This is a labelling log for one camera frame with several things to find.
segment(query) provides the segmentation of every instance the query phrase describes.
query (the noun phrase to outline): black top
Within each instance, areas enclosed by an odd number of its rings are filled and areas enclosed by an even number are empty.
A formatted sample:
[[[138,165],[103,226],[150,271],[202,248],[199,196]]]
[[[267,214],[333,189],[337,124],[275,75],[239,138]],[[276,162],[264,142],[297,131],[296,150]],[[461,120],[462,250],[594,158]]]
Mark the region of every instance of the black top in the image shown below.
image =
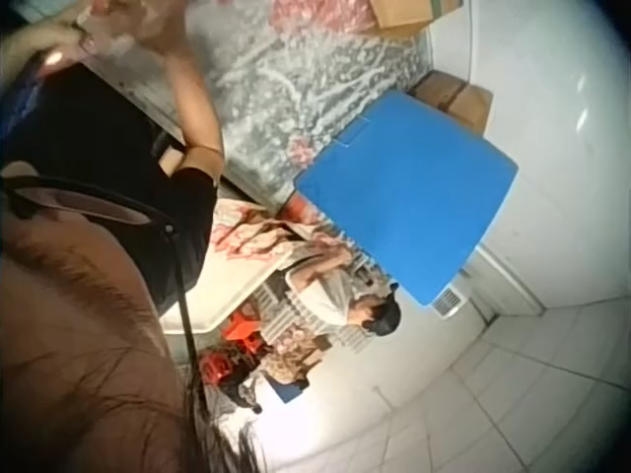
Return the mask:
[[[168,178],[154,145],[162,130],[83,66],[46,81],[37,107],[2,144],[2,162],[31,163],[41,175],[106,188],[151,205],[175,221],[184,283],[204,262],[217,193],[197,169]],[[173,257],[153,229],[105,225],[142,273],[160,314],[176,302]]]

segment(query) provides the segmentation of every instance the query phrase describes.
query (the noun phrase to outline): cardboard box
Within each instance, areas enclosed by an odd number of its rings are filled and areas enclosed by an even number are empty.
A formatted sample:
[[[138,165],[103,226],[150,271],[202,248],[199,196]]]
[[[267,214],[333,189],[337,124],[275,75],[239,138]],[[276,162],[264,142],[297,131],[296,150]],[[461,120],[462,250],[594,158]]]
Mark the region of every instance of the cardboard box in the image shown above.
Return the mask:
[[[462,0],[371,0],[380,29],[421,24],[423,28],[462,5]]]
[[[412,90],[412,96],[443,111],[462,126],[480,135],[493,102],[493,94],[468,84],[463,79],[440,71],[432,71]]]

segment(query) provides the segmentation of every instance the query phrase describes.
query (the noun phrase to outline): white shirt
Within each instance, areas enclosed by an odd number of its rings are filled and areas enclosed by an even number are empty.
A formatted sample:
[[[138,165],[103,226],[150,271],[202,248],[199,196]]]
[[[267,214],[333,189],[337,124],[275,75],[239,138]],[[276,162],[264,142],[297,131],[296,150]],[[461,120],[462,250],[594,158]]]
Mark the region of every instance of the white shirt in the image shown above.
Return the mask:
[[[291,280],[298,269],[300,266],[288,271],[285,281],[300,302],[320,320],[331,325],[346,325],[348,309],[354,300],[350,276],[342,269],[332,269],[298,292]]]

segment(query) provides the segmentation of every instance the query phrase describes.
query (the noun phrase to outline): air vent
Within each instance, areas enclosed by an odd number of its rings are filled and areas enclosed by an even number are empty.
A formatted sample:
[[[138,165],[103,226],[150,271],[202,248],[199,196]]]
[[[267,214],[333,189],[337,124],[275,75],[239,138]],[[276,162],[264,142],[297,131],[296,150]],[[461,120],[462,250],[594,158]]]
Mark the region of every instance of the air vent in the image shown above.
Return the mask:
[[[440,318],[449,318],[460,308],[462,299],[451,288],[446,288],[432,303]]]
[[[471,297],[468,282],[460,274],[456,274],[452,282],[432,302],[432,309],[443,320],[456,315]]]

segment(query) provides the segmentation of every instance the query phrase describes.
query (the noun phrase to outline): red chair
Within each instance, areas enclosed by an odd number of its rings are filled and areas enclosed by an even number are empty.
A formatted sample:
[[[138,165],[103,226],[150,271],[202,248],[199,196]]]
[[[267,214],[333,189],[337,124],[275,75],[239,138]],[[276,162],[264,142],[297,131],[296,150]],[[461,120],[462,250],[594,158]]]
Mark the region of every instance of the red chair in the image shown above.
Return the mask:
[[[245,340],[260,329],[258,314],[251,303],[245,303],[230,315],[230,324],[222,330],[224,340]]]
[[[230,359],[220,352],[206,352],[199,359],[201,377],[205,385],[217,386],[219,381],[233,372]]]
[[[256,355],[258,351],[265,345],[265,340],[260,336],[260,332],[256,331],[244,338],[242,342],[245,345],[245,349],[253,355]]]

